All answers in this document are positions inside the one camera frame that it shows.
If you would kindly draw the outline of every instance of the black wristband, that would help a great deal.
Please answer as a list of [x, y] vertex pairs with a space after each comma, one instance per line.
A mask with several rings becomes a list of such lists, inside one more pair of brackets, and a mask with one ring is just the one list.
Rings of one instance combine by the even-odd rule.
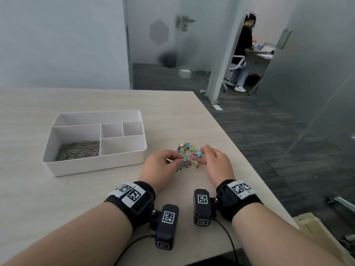
[[228, 221], [232, 221], [233, 217], [244, 206], [255, 202], [263, 204], [255, 195], [249, 195], [244, 199], [240, 199], [227, 185], [234, 182], [234, 179], [224, 180], [216, 189], [218, 199], [218, 210], [222, 217]]
[[115, 195], [110, 195], [105, 202], [110, 202], [117, 206], [127, 216], [132, 224], [133, 230], [135, 230], [137, 227], [150, 222], [150, 216], [154, 209], [155, 192], [154, 189], [146, 182], [136, 181], [133, 183], [137, 184], [146, 192], [131, 208], [125, 205], [122, 202], [122, 199], [116, 197]]

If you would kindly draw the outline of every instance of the white sneaker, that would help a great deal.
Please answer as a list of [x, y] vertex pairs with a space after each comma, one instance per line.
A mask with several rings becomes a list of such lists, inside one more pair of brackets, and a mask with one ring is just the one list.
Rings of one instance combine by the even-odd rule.
[[233, 90], [239, 91], [239, 92], [246, 92], [246, 90], [243, 87], [239, 87], [239, 86], [235, 86]]

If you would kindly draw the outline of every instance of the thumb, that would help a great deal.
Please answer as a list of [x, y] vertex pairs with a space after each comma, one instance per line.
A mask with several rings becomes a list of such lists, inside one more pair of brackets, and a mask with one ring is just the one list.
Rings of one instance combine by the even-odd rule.
[[182, 158], [177, 158], [176, 160], [174, 160], [173, 162], [171, 162], [170, 164], [168, 164], [168, 167], [170, 168], [170, 170], [172, 170], [173, 172], [175, 172], [176, 170], [179, 169], [179, 167], [184, 163], [184, 159]]
[[204, 152], [207, 161], [212, 161], [216, 158], [213, 149], [209, 145], [201, 147], [201, 150]]

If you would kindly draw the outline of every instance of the person's left hand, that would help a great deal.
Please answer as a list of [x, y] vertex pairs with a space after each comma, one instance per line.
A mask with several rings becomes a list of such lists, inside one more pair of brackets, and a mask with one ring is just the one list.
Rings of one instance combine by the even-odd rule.
[[183, 162], [183, 156], [176, 151], [166, 149], [155, 152], [144, 163], [138, 181], [144, 181], [151, 185], [157, 195], [167, 186], [173, 173], [179, 169]]

